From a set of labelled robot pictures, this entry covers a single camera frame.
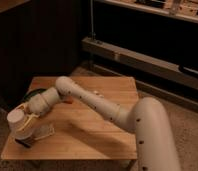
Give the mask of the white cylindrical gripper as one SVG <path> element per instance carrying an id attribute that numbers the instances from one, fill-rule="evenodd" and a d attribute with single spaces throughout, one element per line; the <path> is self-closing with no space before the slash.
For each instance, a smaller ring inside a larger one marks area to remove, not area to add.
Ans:
<path id="1" fill-rule="evenodd" d="M 30 129 L 38 120 L 38 115 L 45 115 L 55 104 L 59 103 L 60 101 L 61 98 L 58 94 L 58 91 L 54 87 L 51 87 L 44 92 L 38 93 L 31 97 L 28 103 L 25 102 L 15 107 L 15 109 L 21 109 L 26 112 L 29 108 L 30 112 L 34 113 L 28 116 L 28 119 L 20 127 L 20 130 L 24 131 Z"/>

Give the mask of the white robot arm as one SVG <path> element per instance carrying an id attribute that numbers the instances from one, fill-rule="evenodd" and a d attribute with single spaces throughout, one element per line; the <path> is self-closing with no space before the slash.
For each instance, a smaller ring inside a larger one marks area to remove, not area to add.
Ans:
<path id="1" fill-rule="evenodd" d="M 11 133 L 24 142 L 38 129 L 39 119 L 66 97 L 72 96 L 93 109 L 118 128 L 134 134 L 137 141 L 139 166 L 146 171 L 181 171 L 169 118 L 164 106 L 146 97 L 130 110 L 100 95 L 85 90 L 66 76 L 58 77 L 55 85 L 17 107 Z"/>

